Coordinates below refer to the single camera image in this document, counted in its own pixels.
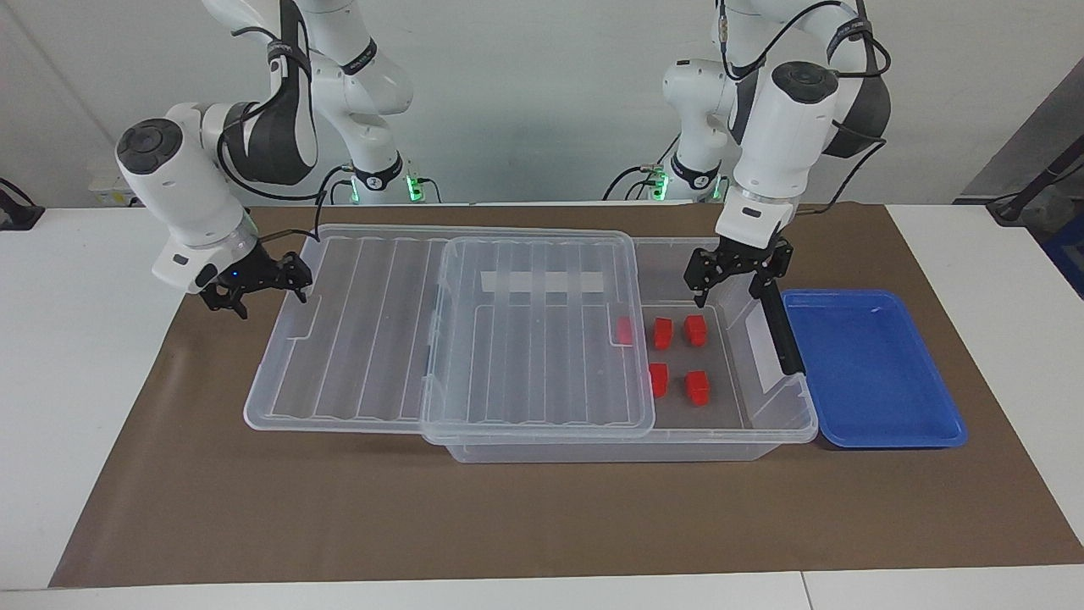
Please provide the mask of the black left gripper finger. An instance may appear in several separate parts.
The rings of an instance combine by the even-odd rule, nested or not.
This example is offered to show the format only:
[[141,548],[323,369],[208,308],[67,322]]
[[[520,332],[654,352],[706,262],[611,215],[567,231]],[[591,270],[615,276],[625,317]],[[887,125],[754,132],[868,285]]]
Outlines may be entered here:
[[756,263],[754,280],[749,285],[752,298],[762,298],[776,285],[776,281],[787,273],[791,256],[793,256],[793,244],[789,241],[778,241],[772,254]]
[[711,289],[728,277],[727,254],[717,250],[717,248],[715,250],[695,248],[683,274],[683,280],[693,294],[693,302],[697,308],[704,308]]

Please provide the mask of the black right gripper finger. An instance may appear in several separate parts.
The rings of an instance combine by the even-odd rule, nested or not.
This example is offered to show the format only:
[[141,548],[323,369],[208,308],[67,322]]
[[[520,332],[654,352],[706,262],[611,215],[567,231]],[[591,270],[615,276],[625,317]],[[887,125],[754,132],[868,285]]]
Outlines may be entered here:
[[241,320],[248,320],[248,310],[242,298],[243,294],[232,291],[224,286],[206,286],[202,290],[202,301],[209,310],[231,310]]
[[312,282],[312,270],[304,262],[301,255],[291,251],[275,263],[274,288],[293,293],[299,302],[308,302],[307,290]]

